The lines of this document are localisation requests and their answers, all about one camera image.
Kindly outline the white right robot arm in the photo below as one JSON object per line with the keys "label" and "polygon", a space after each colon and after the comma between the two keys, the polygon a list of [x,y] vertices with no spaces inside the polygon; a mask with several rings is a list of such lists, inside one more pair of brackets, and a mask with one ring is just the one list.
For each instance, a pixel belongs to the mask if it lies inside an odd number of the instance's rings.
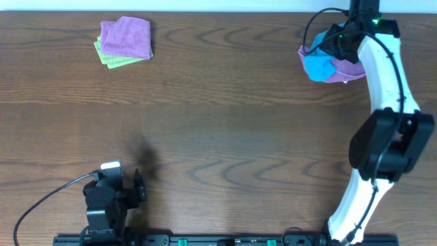
{"label": "white right robot arm", "polygon": [[352,175],[327,221],[327,245],[364,245],[365,227],[383,196],[415,166],[434,130],[421,113],[401,62],[397,22],[382,18],[379,1],[351,1],[344,26],[332,25],[320,49],[363,65],[371,115],[350,142]]}

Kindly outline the blue microfiber cloth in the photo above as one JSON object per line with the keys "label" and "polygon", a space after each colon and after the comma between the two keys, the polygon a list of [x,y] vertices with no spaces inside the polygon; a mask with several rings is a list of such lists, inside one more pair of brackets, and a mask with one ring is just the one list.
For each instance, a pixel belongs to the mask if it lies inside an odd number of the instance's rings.
{"label": "blue microfiber cloth", "polygon": [[309,55],[305,54],[305,52],[309,52],[321,43],[326,33],[327,31],[319,33],[310,48],[305,45],[300,47],[299,55],[303,68],[312,81],[323,83],[343,82],[345,81],[344,77],[338,72],[335,65],[333,65],[333,61],[335,60],[333,56],[328,55],[319,48]]}

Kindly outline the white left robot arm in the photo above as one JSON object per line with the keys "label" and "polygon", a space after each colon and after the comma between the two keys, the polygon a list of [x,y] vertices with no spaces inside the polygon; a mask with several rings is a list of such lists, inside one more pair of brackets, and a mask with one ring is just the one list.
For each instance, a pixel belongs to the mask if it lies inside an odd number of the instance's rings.
{"label": "white left robot arm", "polygon": [[125,188],[121,167],[96,170],[91,175],[94,180],[83,188],[89,239],[81,239],[80,244],[127,245],[127,213],[147,200],[143,176],[136,169],[133,186]]}

